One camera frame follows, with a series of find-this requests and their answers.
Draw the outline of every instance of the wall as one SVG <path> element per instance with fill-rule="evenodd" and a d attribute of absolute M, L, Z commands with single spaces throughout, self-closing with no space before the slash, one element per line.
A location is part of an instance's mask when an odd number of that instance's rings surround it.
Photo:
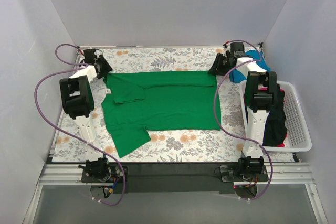
<path fill-rule="evenodd" d="M 0 65 L 0 222 L 22 223 L 47 157 L 54 130 L 38 115 L 34 88 L 57 70 L 55 47 L 72 43 L 51 0 L 1 0 Z M 73 60 L 73 50 L 63 50 Z M 57 122 L 60 113 L 58 78 L 41 87 L 46 115 Z"/>
<path fill-rule="evenodd" d="M 287 0 L 266 39 L 265 55 L 278 79 L 293 83 L 312 139 L 308 161 L 330 223 L 336 222 L 335 0 Z"/>
<path fill-rule="evenodd" d="M 82 46 L 265 41 L 286 0 L 52 0 Z"/>

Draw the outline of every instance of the blue cloth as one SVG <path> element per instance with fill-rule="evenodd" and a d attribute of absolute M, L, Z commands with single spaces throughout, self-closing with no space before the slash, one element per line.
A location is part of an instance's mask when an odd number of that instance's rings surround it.
<path fill-rule="evenodd" d="M 256 50 L 250 50 L 246 52 L 246 55 L 248 55 L 249 57 L 258 60 L 259 59 L 259 54 Z M 258 61 L 257 62 L 258 66 L 260 66 L 261 68 L 265 69 L 266 71 L 270 71 L 271 69 L 267 66 L 266 62 L 264 61 L 264 58 L 262 59 L 262 61 Z M 246 80 L 245 76 L 239 72 L 237 69 L 233 70 L 230 73 L 230 81 L 235 82 L 235 83 L 240 83 L 241 81 Z"/>

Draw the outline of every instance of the white laundry basket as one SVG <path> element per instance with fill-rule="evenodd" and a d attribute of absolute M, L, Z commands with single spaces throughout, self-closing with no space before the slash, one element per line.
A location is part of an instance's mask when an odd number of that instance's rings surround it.
<path fill-rule="evenodd" d="M 278 81 L 277 83 L 280 84 L 280 88 L 285 91 L 283 107 L 286 115 L 285 126 L 288 130 L 288 134 L 284 141 L 285 147 L 265 146 L 265 149 L 271 152 L 307 152 L 311 149 L 311 139 L 295 88 L 289 82 Z M 246 81 L 242 81 L 239 84 L 240 101 L 246 130 L 247 120 L 244 104 L 245 86 Z"/>

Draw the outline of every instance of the green fabric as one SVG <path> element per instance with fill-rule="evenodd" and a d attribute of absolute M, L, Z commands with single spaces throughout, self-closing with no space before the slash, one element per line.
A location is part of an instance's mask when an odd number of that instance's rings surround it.
<path fill-rule="evenodd" d="M 113 73 L 104 81 L 112 91 L 102 102 L 105 124 L 119 157 L 148 142 L 149 130 L 219 130 L 217 81 L 207 71 Z"/>

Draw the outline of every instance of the table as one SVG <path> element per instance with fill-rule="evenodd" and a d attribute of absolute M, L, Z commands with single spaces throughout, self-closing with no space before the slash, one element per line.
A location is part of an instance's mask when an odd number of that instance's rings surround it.
<path fill-rule="evenodd" d="M 126 73 L 208 70 L 222 48 L 109 48 L 102 51 L 113 72 Z M 217 130 L 150 131 L 150 142 L 119 158 L 111 135 L 105 128 L 101 107 L 106 86 L 102 79 L 95 80 L 91 83 L 91 89 L 95 102 L 93 122 L 98 141 L 103 150 L 121 162 L 236 162 L 240 158 L 244 141 Z M 225 80 L 219 91 L 219 99 L 222 126 L 236 135 L 245 135 L 238 84 Z M 59 125 L 78 135 L 68 115 L 61 115 Z M 55 139 L 53 162 L 85 162 L 85 148 L 81 142 L 58 131 Z M 293 161 L 291 153 L 271 152 L 270 155 L 274 162 Z"/>

